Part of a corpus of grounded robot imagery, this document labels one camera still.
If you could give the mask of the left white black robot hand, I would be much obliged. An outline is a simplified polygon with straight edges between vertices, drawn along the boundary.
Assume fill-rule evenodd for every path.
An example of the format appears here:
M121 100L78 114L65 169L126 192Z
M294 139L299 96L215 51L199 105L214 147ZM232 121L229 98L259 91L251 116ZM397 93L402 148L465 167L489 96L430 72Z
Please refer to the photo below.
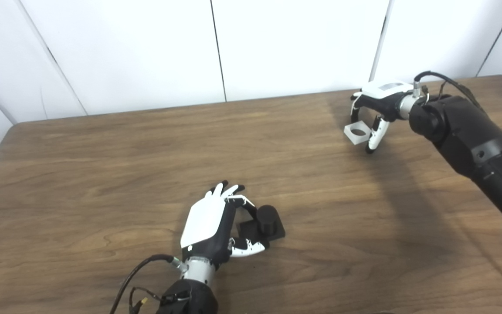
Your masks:
M247 209L256 217L257 207L241 194L244 189L239 184L229 187L224 180L191 206L180 240L183 262L205 258L218 270L231 257L244 258L270 248L267 240L231 236L237 209Z

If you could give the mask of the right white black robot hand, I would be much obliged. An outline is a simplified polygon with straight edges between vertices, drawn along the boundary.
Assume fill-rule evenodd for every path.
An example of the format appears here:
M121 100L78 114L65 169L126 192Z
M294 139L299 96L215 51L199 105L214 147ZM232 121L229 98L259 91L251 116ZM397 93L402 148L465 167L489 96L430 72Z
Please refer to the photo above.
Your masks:
M352 123L359 121L361 109L370 109L378 113L369 133L365 147L367 154L372 154L378 148L389 125L396 120L409 120L410 110L417 98L413 97L412 84L399 80L388 82L372 81L364 85L360 92L350 97Z

